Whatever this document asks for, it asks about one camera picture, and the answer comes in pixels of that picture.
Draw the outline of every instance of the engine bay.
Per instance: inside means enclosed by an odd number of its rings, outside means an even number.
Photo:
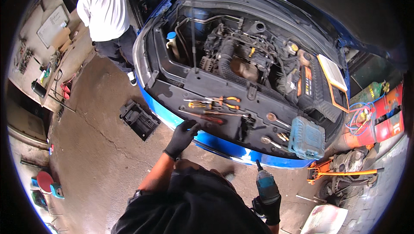
[[[261,153],[297,159],[287,146],[298,116],[323,128],[323,145],[332,142],[344,112],[330,101],[317,52],[279,26],[241,14],[188,7],[168,13],[153,39],[156,46],[164,39],[166,59],[148,91],[180,117],[203,122],[206,132]],[[343,93],[331,92],[344,102]],[[223,123],[200,118],[207,113]]]

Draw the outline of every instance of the intake hose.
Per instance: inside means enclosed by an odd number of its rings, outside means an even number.
[[[242,86],[247,86],[247,79],[244,77],[237,76],[230,67],[231,59],[233,58],[234,54],[234,47],[236,44],[236,40],[234,39],[226,39],[223,41],[220,59],[219,59],[219,74],[220,76],[224,77],[227,80],[233,81],[238,83]]]

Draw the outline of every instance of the red gas cylinder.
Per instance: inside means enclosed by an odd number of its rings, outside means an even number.
[[[402,83],[391,90],[385,97],[374,103],[375,112],[373,118],[380,118],[392,110],[398,108],[402,103]],[[398,133],[404,131],[402,111],[391,116],[387,120],[375,125],[375,136],[377,142],[382,142]]]
[[[380,118],[386,113],[391,112],[394,108],[402,103],[402,83],[388,92],[386,96],[374,103],[375,113],[373,118]]]
[[[402,103],[402,83],[396,86],[384,97],[374,103],[375,112],[371,117],[371,126],[359,136],[354,136],[348,128],[343,128],[343,134],[339,137],[335,146],[339,148],[357,148],[369,144],[382,142],[404,131],[402,111],[375,125],[376,119],[386,115]]]

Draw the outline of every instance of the dark jeans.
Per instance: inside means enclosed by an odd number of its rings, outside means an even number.
[[[132,59],[132,47],[134,45],[137,34],[132,26],[120,37],[104,42],[95,42],[95,48],[99,54],[105,55],[115,64],[121,71],[128,73],[134,70],[134,61]]]

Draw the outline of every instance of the black glove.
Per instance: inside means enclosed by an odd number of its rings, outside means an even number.
[[[177,126],[170,143],[163,152],[175,161],[183,150],[189,146],[194,136],[197,136],[200,129],[201,125],[196,120],[185,120]]]
[[[262,203],[262,200],[260,199],[260,196],[257,196],[253,199],[253,208],[257,211],[259,214],[263,214],[266,216],[266,225],[268,226],[274,226],[279,224],[280,222],[280,201],[282,200],[282,197],[280,196],[279,199],[277,199],[275,202],[271,204],[264,204]]]

